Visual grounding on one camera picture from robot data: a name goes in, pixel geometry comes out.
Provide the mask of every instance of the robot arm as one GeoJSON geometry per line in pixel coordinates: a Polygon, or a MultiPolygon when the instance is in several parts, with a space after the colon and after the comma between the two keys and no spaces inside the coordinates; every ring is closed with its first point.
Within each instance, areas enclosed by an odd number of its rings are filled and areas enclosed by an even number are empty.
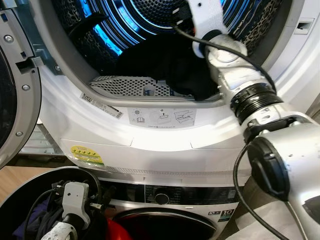
{"type": "MultiPolygon", "coordinates": [[[[227,35],[210,40],[242,54],[245,46],[227,35]]],[[[220,95],[237,117],[252,177],[262,190],[289,202],[308,239],[320,233],[320,126],[293,111],[254,66],[213,47],[203,53],[220,95]]]]}

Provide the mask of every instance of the washing machine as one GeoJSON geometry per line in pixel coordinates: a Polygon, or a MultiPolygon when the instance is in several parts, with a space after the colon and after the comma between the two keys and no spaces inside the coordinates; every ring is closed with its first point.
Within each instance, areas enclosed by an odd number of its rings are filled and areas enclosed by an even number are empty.
{"type": "MultiPolygon", "coordinates": [[[[183,3],[0,1],[0,167],[40,118],[73,163],[134,195],[111,203],[123,224],[162,210],[198,218],[217,238],[238,204],[232,171],[244,146],[229,106],[218,91],[195,101],[165,81],[115,75],[126,48],[173,32],[171,12],[183,3]]],[[[319,2],[222,0],[221,6],[229,34],[269,72],[278,95],[305,113],[320,92],[319,2]]],[[[193,29],[192,22],[182,27],[193,29]]],[[[240,186],[250,173],[244,158],[240,186]]]]}

